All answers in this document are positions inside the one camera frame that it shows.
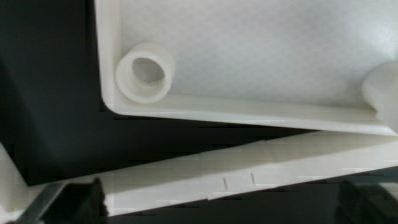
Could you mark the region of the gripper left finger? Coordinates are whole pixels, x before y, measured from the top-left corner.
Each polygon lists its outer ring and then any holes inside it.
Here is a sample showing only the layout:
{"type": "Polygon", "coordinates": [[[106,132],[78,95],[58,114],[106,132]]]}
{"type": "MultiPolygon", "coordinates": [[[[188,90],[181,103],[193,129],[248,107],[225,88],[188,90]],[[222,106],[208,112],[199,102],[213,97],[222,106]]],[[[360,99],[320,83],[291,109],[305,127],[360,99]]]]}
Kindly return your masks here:
{"type": "Polygon", "coordinates": [[[108,224],[101,180],[49,184],[10,224],[108,224]]]}

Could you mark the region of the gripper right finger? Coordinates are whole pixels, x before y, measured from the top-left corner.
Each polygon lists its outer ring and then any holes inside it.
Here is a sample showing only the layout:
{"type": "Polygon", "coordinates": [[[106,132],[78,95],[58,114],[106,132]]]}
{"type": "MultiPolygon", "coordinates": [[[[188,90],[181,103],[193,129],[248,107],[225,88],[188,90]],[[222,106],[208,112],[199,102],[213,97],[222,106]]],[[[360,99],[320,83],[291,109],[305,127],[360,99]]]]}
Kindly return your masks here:
{"type": "Polygon", "coordinates": [[[398,224],[398,183],[341,182],[336,224],[398,224]]]}

